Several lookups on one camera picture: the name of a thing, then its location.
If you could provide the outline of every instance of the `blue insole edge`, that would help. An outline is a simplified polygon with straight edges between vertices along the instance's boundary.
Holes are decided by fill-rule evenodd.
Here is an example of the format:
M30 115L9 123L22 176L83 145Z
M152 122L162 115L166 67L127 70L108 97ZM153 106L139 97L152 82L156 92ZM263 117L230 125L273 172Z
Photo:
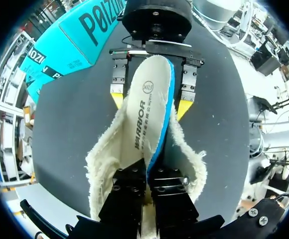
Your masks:
M153 156L150 160L150 163L148 165L148 169L146 171L147 181L148 181L150 171L151 171L152 167L154 166L154 164L156 163L156 160L158 159L158 156L161 152L161 149L163 148L164 137L165 137L166 131L168 129L169 119L170 119L171 109L172 109L172 104L173 104L174 81L175 81L174 66L171 63L171 61L168 60L168 62L170 65L170 70L171 70L171 74L170 74L171 79L170 79L170 85L169 85L169 91L168 91L168 100L167 100L166 107L165 107L164 121L163 121L163 127L162 127L161 134L160 134L159 143L158 143L158 146L156 148L155 153L153 154Z

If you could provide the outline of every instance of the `white fleece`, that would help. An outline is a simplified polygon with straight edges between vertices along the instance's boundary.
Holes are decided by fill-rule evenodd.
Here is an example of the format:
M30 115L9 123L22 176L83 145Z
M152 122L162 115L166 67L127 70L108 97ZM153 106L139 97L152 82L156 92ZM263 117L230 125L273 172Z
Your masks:
M148 163L156 151L163 126L159 122L162 122L165 115L170 70L169 62L161 56L150 57L139 66L132 81L130 95L124 99L122 107L117 111L111 126L88 153L86 157L88 173L86 175L90 183L89 204L92 220L100 220L98 214L111 191L113 175L118 168L126 168L142 157L145 160L146 167L148 167ZM148 80L152 81L152 88L143 88ZM149 93L151 91L149 93L145 92L148 89L152 90L150 98ZM138 126L140 100L145 102L146 107L150 107L150 110L145 109L150 116L143 144L144 148L135 150L134 139ZM173 162L180 164L172 166L179 168L183 175L190 177L191 182L187 191L191 200L195 202L206 182L207 171L202 161L206 153L202 151L196 154L187 145L182 128L177 121L174 105L171 109L167 138L167 142L172 144L172 147L166 151L170 155L168 158L170 159L173 156ZM146 192L145 201L142 238L153 239L156 238L155 209L149 189Z
M99 221L98 214L111 191L112 178L115 171L120 168L122 158L119 158L117 151L120 146L119 137L121 136L120 126L124 121L124 111L127 107L128 97L124 99L123 105L117 111L111 126L99 138L97 144L88 153L87 161L87 178L90 183L90 217L92 220ZM181 148L182 153L186 156L195 172L195 180L191 181L188 186L188 194L194 203L201 194L206 183L207 171L206 165L202 158L206 155L205 151L196 154L184 140L184 134L178 121L176 120L175 107L172 107L169 122L168 133L171 133L174 144ZM155 231L155 210L153 204L144 205L142 239L156 238Z

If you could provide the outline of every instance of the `cardboard box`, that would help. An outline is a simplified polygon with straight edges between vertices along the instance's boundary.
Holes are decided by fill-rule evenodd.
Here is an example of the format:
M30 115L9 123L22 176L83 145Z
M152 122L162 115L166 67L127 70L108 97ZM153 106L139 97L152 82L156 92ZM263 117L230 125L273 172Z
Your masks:
M25 106L23 107L23 112L24 112L24 121L26 126L31 126L30 124L30 106Z

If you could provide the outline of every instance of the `printed logo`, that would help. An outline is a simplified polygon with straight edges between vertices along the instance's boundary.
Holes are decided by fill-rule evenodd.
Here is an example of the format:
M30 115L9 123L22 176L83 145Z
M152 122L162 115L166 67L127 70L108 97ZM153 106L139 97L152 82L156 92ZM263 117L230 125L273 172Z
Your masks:
M151 81L146 81L143 85L143 91L146 94L150 94L153 91L153 83Z

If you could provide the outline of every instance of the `white pipe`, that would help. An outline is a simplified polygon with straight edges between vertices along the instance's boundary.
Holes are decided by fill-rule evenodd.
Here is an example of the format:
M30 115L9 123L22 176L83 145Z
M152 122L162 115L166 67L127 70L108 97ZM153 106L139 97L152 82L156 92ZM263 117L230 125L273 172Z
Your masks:
M265 133L263 134L263 139L265 145L289 145L289 130L277 133Z
M212 36L214 36L219 42L221 42L222 44L226 45L227 47L234 47L239 45L240 43L244 42L244 40L247 38L250 28L251 28L251 23L252 23L252 16L253 16L253 0L249 0L250 2L250 10L251 14L250 14L250 19L249 19L249 24L247 27L247 31L245 33L245 35L242 37L242 39L237 42L237 43L232 43L232 44L228 44L227 42L223 41L221 38L219 38L214 32L213 30L207 25L207 23L198 15L196 14L194 11L192 11L192 14L202 23L202 25L211 33Z
M289 123L289 121L274 122L274 123L254 123L254 125L277 125L277 124L285 124L285 123Z

